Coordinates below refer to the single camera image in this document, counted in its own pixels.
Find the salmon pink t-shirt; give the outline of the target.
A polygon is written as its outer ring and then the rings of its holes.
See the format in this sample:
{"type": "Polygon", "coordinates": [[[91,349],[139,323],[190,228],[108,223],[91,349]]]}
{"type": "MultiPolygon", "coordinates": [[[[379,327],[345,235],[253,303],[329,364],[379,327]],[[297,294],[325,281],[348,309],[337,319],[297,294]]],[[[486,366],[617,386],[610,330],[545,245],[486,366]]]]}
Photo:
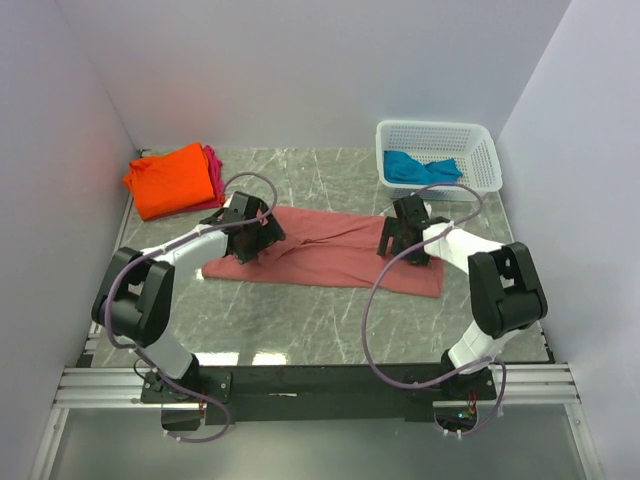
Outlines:
{"type": "Polygon", "coordinates": [[[370,288],[390,255],[377,254],[385,218],[278,206],[286,239],[243,265],[227,256],[205,264],[202,276],[254,283],[370,288]]]}

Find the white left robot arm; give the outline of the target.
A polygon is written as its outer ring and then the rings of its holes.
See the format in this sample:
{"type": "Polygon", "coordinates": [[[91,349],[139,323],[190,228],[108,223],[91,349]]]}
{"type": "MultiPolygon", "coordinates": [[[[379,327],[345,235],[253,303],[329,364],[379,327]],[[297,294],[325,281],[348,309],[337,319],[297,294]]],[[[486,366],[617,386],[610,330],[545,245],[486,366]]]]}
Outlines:
{"type": "Polygon", "coordinates": [[[206,263],[234,258],[246,264],[286,234],[274,204],[242,192],[194,228],[161,245],[115,251],[91,310],[116,349],[149,365],[176,401],[203,394],[200,363],[169,331],[174,284],[206,263]]]}

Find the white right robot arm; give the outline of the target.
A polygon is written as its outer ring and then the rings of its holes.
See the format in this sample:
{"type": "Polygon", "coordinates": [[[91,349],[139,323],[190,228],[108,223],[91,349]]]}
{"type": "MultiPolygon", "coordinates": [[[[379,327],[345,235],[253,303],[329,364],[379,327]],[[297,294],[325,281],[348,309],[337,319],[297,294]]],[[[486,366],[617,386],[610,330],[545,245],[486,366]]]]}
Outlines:
{"type": "Polygon", "coordinates": [[[422,383],[400,382],[375,364],[361,326],[367,363],[385,383],[406,390],[438,385],[444,395],[460,399],[478,387],[488,365],[519,332],[544,318],[548,303],[528,247],[503,244],[467,232],[444,217],[432,217],[422,199],[409,195],[393,203],[395,215],[385,219],[378,254],[393,254],[418,266],[438,258],[468,276],[473,320],[446,350],[438,377],[422,383]]]}

